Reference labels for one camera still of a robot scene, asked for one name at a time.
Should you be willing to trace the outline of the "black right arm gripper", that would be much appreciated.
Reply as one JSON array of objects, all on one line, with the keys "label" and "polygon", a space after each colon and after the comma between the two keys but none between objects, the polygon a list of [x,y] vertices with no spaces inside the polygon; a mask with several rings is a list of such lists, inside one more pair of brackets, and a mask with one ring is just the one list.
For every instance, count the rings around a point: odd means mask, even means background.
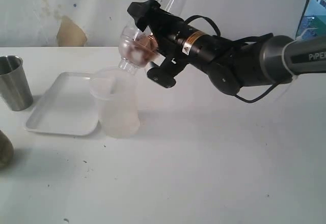
[{"label": "black right arm gripper", "polygon": [[163,9],[155,0],[132,2],[127,13],[133,18],[136,27],[145,30],[150,27],[158,43],[158,52],[168,60],[189,61],[182,53],[182,39],[185,37],[190,19],[182,19]]}]

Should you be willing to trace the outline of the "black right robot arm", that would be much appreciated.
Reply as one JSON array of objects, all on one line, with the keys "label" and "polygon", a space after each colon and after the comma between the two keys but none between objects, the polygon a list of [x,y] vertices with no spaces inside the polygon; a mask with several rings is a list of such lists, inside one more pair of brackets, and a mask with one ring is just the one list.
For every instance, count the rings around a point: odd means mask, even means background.
[{"label": "black right robot arm", "polygon": [[165,59],[153,65],[147,76],[164,88],[176,84],[176,75],[186,65],[196,67],[220,92],[234,97],[243,87],[272,90],[302,74],[325,73],[325,37],[300,40],[270,33],[232,41],[221,36],[211,19],[207,22],[216,32],[213,36],[191,26],[196,16],[182,19],[155,0],[133,2],[127,12],[140,30],[150,29],[157,41]]}]

